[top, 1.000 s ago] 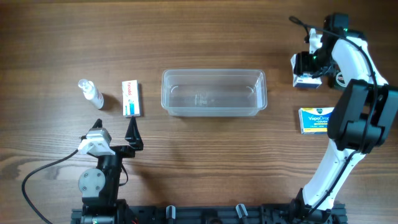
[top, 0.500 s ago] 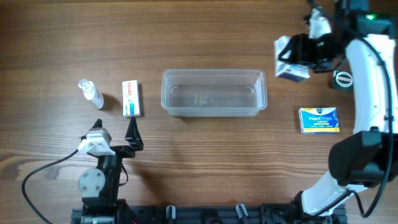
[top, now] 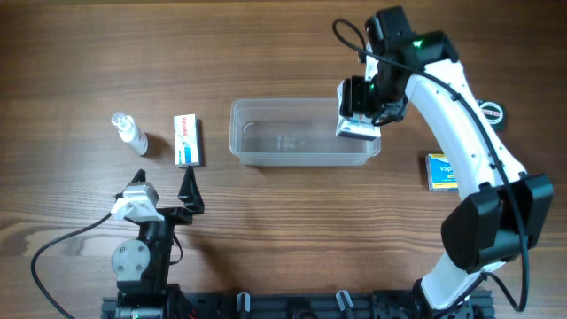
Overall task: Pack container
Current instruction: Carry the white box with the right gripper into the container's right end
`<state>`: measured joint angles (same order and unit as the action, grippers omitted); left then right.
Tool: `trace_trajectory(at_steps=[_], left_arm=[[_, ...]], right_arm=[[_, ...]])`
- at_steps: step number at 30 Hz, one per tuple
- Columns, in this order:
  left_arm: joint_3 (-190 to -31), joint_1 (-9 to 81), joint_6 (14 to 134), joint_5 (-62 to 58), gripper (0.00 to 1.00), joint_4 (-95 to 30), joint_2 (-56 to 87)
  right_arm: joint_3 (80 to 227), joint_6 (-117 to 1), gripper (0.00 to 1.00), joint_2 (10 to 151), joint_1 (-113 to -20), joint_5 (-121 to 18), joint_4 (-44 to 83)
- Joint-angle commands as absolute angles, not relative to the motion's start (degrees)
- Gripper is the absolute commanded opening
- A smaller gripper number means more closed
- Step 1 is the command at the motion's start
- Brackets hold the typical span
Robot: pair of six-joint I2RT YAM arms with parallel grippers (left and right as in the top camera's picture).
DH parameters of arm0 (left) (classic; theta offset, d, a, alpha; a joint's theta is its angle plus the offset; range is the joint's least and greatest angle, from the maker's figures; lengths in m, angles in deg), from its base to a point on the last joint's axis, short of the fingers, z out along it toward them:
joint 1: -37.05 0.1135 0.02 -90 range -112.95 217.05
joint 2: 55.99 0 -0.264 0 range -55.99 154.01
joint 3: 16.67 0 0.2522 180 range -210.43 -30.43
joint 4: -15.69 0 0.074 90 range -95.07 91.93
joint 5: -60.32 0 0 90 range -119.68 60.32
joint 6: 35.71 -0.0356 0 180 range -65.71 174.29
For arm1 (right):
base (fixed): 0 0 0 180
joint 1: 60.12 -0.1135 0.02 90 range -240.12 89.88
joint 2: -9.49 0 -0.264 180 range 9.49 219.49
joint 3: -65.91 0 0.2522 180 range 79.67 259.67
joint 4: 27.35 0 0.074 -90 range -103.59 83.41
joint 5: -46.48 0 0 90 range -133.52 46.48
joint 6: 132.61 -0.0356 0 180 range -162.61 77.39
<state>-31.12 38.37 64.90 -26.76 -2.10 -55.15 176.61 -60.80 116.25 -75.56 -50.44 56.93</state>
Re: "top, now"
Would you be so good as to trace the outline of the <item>white medicine box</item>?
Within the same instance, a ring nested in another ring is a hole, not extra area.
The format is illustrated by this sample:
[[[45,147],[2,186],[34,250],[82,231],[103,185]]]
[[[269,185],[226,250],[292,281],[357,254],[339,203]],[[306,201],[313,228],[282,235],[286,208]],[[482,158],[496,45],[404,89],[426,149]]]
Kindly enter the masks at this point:
[[[371,123],[365,115],[342,117],[338,119],[336,136],[348,137],[364,141],[374,141],[381,137],[380,128]]]

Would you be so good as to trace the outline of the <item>white spray bottle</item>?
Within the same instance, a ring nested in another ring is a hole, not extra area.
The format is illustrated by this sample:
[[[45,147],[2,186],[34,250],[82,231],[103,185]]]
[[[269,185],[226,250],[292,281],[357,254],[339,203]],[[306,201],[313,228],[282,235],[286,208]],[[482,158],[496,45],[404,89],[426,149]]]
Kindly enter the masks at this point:
[[[147,153],[149,147],[147,136],[132,116],[125,113],[115,113],[111,122],[117,128],[120,139],[137,155],[144,156]]]

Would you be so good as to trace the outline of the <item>white Panadol box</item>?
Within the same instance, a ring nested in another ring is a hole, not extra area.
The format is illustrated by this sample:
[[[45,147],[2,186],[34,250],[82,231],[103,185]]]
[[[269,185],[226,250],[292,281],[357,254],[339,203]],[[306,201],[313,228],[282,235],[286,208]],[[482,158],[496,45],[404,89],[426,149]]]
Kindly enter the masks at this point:
[[[174,117],[175,164],[178,167],[201,164],[199,122],[195,114]]]

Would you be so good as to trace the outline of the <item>blue VapoDrops box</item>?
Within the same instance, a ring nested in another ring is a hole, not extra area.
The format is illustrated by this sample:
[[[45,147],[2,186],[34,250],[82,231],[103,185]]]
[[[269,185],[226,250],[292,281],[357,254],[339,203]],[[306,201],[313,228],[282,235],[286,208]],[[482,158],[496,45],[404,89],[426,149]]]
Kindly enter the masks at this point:
[[[442,153],[430,153],[425,157],[429,191],[457,191],[454,171]]]

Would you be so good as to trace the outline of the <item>dark green round tin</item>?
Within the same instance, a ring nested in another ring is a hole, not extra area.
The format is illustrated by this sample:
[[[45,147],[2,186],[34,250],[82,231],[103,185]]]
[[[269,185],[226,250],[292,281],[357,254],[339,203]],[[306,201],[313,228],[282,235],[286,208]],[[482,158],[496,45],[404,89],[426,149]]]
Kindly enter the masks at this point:
[[[506,106],[499,102],[478,99],[482,114],[495,131],[504,131],[507,119]]]

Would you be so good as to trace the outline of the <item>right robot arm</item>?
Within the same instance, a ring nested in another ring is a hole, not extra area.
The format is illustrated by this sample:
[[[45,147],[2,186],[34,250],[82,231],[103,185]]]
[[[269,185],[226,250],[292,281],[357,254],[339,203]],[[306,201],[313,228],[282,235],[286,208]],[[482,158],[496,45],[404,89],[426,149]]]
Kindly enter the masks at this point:
[[[522,275],[520,295],[509,304],[523,312],[529,252],[551,206],[552,183],[528,175],[501,142],[444,32],[414,32],[395,6],[369,18],[357,36],[353,49],[366,71],[338,86],[337,135],[375,140],[414,105],[453,169],[461,199],[441,226],[444,253],[412,288],[409,313],[440,318],[471,310],[473,291],[511,261],[521,262]]]

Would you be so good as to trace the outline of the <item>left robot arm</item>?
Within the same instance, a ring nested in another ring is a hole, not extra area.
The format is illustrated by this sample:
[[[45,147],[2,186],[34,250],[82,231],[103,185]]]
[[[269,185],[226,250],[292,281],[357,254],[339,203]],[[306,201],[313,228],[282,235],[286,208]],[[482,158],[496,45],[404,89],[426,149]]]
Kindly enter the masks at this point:
[[[118,294],[101,307],[103,318],[196,318],[197,309],[184,296],[179,284],[170,284],[169,268],[178,225],[192,224],[196,214],[205,211],[192,167],[186,167],[178,193],[181,206],[158,208],[159,195],[145,172],[139,170],[119,194],[111,215],[116,220],[139,227],[135,239],[118,245],[113,252],[112,268]]]

